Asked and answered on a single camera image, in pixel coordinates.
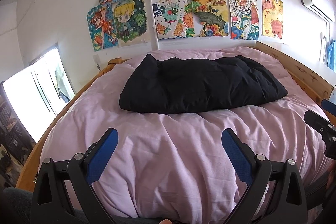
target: air conditioner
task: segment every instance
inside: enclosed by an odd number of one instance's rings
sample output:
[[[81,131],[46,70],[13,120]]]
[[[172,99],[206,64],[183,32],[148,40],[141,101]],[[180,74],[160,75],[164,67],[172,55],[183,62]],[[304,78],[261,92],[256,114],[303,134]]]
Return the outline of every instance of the air conditioner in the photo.
[[[327,0],[302,0],[302,4],[327,22],[334,22],[334,9]]]

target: white wall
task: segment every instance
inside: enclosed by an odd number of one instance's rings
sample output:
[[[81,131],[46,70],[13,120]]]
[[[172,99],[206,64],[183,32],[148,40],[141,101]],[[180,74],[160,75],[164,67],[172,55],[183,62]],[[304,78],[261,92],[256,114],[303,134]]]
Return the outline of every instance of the white wall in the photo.
[[[16,2],[0,6],[0,82],[24,68],[16,31]]]
[[[330,0],[336,10],[336,0]],[[309,49],[307,54],[315,57],[320,51],[320,32],[325,22],[302,6],[301,0],[283,0],[283,40],[297,49]],[[61,59],[74,88],[79,91],[94,75],[97,68],[93,60],[93,47],[86,23],[87,12],[98,5],[98,0],[18,0],[18,40],[25,65],[47,48],[58,42]],[[261,0],[259,17],[262,18]],[[147,15],[148,26],[153,26],[152,16]],[[98,52],[101,67],[115,57],[130,58],[155,49],[155,33],[151,30],[151,43],[124,48],[110,48]],[[224,48],[246,45],[251,42],[233,41],[225,38],[188,38],[164,41],[161,49],[176,48]]]

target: metal screw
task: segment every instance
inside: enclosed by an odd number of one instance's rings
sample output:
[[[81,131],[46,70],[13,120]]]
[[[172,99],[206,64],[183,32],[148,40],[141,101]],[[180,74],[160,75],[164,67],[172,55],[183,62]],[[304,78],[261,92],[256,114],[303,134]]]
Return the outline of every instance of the metal screw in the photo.
[[[266,159],[266,157],[263,154],[258,154],[257,159],[263,161]]]
[[[45,159],[43,160],[43,163],[44,163],[44,164],[48,164],[49,162],[51,162],[51,158],[45,158]]]
[[[82,153],[78,153],[75,155],[75,160],[81,160],[83,158],[83,154]]]
[[[288,160],[288,163],[289,163],[290,165],[295,165],[295,160],[289,159],[289,160]]]

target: blue gripper pad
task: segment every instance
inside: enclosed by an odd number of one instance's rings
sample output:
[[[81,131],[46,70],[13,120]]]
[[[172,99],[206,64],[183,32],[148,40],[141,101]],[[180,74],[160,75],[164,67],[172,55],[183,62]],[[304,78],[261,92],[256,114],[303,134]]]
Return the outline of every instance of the blue gripper pad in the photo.
[[[336,116],[336,105],[326,99],[321,102],[322,109],[328,111],[330,114]]]
[[[88,164],[86,181],[91,185],[100,179],[118,144],[118,132],[113,129]]]
[[[252,166],[230,135],[228,129],[223,131],[222,145],[240,181],[245,182],[248,186],[250,186],[253,182]]]

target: pink bedsheet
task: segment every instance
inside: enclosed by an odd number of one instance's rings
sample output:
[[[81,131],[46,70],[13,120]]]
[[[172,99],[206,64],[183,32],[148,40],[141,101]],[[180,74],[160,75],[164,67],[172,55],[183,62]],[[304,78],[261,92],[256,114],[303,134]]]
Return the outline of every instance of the pink bedsheet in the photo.
[[[49,135],[41,161],[68,160],[85,152],[111,127],[119,143],[94,189],[105,208],[125,217],[165,217],[184,223],[222,223],[241,198],[239,181],[221,145],[232,128],[255,153],[270,160],[295,159],[309,185],[330,165],[321,136],[303,116],[311,109],[325,114],[273,57],[247,47],[225,50],[151,52],[157,60],[243,55],[264,65],[288,90],[285,98],[262,106],[245,106],[198,114],[140,114],[119,108],[126,81],[143,56],[98,78],[59,120]],[[70,198],[76,197],[68,185]]]

